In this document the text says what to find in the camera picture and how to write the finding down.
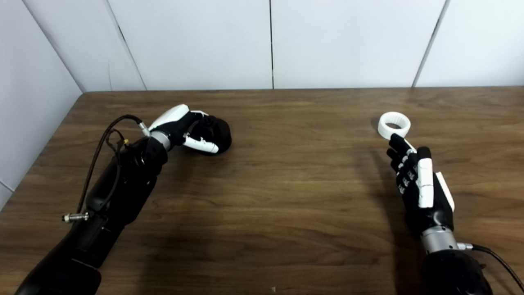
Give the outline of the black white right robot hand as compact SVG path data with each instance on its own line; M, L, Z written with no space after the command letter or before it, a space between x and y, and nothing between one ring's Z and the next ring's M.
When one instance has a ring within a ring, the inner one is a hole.
M405 221L413 235L440 226L454 229L452 197L434 171L431 150L415 149L396 133L391 135L386 154L395 172L395 185L406 210Z

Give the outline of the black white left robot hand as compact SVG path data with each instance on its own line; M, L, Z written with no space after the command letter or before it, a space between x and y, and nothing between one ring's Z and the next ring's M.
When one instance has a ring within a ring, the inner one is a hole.
M203 119L210 119L206 112L191 111L185 104L175 106L160 115L149 127L150 136L169 152L175 146L208 154L218 154L219 146L203 136L194 136L190 128Z

